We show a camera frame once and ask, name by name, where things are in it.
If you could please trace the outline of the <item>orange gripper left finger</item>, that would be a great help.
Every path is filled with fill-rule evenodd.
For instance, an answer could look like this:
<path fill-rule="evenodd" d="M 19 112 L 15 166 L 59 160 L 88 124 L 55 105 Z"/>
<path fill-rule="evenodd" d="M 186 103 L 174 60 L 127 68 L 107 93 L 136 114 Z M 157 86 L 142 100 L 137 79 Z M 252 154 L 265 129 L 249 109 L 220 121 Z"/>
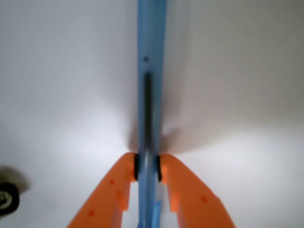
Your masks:
<path fill-rule="evenodd" d="M 128 210 L 130 185 L 135 181 L 136 153 L 124 154 L 103 177 L 69 228 L 120 228 Z"/>

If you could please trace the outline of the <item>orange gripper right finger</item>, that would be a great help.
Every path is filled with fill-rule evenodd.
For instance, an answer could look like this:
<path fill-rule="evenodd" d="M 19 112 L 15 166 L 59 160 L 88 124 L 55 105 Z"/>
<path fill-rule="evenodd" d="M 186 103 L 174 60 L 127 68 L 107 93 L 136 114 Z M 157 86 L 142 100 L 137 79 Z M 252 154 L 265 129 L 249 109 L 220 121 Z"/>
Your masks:
<path fill-rule="evenodd" d="M 180 160 L 162 154 L 160 169 L 170 210 L 176 213 L 180 228 L 235 227 L 219 197 Z"/>

